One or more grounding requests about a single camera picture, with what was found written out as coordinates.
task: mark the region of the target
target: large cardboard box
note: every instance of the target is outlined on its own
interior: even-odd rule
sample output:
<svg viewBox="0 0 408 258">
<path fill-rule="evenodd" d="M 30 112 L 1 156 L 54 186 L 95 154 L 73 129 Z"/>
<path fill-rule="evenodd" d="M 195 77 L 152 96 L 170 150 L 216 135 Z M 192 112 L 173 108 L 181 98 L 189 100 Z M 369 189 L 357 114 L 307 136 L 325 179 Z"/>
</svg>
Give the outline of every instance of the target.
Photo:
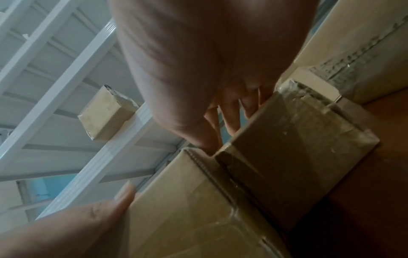
<svg viewBox="0 0 408 258">
<path fill-rule="evenodd" d="M 184 149 L 85 257 L 289 258 L 214 158 Z"/>
<path fill-rule="evenodd" d="M 78 118 L 92 140 L 109 141 L 139 107 L 132 99 L 104 85 Z"/>
<path fill-rule="evenodd" d="M 335 103 L 287 81 L 216 159 L 289 232 L 378 142 Z"/>
<path fill-rule="evenodd" d="M 408 1 L 339 0 L 295 63 L 366 103 L 408 86 Z"/>
</svg>

